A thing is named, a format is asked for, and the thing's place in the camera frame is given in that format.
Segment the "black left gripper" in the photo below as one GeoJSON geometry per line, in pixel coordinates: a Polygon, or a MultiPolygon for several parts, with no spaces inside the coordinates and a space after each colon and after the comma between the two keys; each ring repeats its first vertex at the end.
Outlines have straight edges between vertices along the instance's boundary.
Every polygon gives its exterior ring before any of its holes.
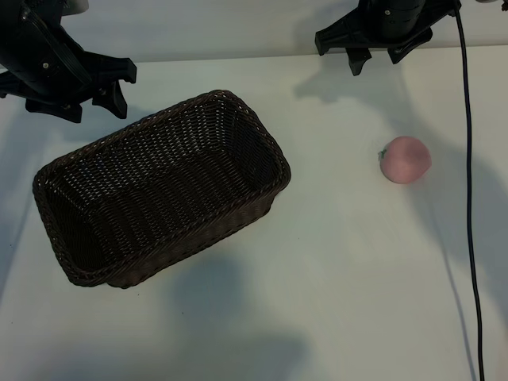
{"type": "Polygon", "coordinates": [[[73,123],[80,123],[83,114],[74,103],[92,98],[93,106],[127,118],[118,81],[136,82],[133,61],[87,52],[61,25],[63,17],[88,9],[88,1],[1,2],[1,65],[6,69],[1,74],[2,97],[25,98],[30,113],[73,123]]]}

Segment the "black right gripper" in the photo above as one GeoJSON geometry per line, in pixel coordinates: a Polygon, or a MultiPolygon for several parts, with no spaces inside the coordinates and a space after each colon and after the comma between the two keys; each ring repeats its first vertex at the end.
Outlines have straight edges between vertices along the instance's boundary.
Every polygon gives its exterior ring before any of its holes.
{"type": "Polygon", "coordinates": [[[461,7],[451,0],[360,1],[331,26],[315,33],[319,55],[345,48],[348,65],[358,76],[371,59],[369,48],[385,48],[398,64],[417,46],[430,41],[432,27],[461,7]]]}

